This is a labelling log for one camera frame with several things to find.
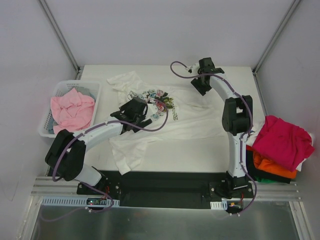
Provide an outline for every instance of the laundry basket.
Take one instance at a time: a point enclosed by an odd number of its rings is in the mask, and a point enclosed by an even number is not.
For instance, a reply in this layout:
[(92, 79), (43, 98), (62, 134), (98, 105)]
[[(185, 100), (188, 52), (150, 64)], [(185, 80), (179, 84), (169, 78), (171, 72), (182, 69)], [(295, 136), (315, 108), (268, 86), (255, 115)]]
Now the laundry basket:
[[(93, 115), (90, 123), (90, 126), (92, 126), (95, 121), (95, 116), (96, 116), (97, 107), (99, 103), (101, 83), (99, 81), (85, 81), (85, 80), (61, 81), (55, 86), (55, 89), (51, 97), (62, 97), (74, 87), (83, 87), (83, 88), (89, 89), (90, 94), (95, 99), (94, 111), (93, 111)], [(55, 138), (57, 136), (56, 134), (49, 133), (49, 124), (52, 120), (53, 120), (53, 116), (52, 116), (50, 102), (49, 102), (48, 109), (43, 115), (38, 128), (38, 132), (40, 136), (48, 137), (48, 138)]]

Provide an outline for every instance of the red cloth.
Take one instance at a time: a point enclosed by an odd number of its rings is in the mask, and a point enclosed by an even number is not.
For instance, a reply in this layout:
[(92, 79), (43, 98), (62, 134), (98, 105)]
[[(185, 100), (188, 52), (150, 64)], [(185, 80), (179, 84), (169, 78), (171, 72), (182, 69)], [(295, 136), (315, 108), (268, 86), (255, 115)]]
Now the red cloth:
[(311, 143), (310, 135), (303, 128), (275, 116), (266, 116), (252, 148), (294, 172), (314, 152)]

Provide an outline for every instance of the printed graphic on shirt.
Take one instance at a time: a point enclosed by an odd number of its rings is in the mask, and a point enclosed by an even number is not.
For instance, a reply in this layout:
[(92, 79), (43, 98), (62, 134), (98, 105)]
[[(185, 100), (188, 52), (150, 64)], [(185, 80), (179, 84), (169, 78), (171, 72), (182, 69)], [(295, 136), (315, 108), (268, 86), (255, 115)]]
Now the printed graphic on shirt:
[(176, 112), (174, 99), (170, 97), (167, 92), (164, 92), (160, 89), (157, 89), (157, 90), (149, 89), (148, 91), (143, 91), (142, 93), (136, 93), (134, 91), (130, 91), (128, 98), (131, 100), (134, 97), (138, 97), (142, 100), (145, 100), (148, 104), (156, 105), (158, 111), (155, 114), (151, 115), (151, 117), (154, 120), (158, 120), (160, 116), (163, 116), (166, 110), (165, 110), (165, 107), (162, 106), (160, 103), (151, 102), (151, 100), (153, 99), (163, 102), (166, 105), (166, 107), (172, 111), (173, 120), (174, 121), (178, 120), (178, 114)]

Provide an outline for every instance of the pink cloth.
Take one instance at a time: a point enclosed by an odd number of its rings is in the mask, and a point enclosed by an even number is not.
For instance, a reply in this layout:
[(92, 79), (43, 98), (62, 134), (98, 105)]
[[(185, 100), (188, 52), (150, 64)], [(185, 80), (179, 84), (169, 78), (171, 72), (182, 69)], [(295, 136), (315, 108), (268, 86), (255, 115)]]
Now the pink cloth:
[(312, 139), (303, 128), (275, 116), (266, 116), (252, 148), (293, 172), (314, 152), (311, 144)]
[(50, 107), (53, 119), (58, 124), (53, 126), (53, 132), (57, 134), (63, 129), (74, 132), (90, 126), (95, 100), (73, 88), (64, 96), (52, 97)]

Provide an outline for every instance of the orange cloth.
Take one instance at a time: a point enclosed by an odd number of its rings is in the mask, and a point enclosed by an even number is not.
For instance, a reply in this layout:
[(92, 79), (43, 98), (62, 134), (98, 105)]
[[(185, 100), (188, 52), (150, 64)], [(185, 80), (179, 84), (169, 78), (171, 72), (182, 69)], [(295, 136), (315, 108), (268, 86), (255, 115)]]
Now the orange cloth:
[(253, 151), (253, 163), (256, 169), (282, 176), (288, 179), (294, 179), (297, 175), (297, 170), (290, 170), (280, 166), (276, 162), (261, 156), (257, 151)]

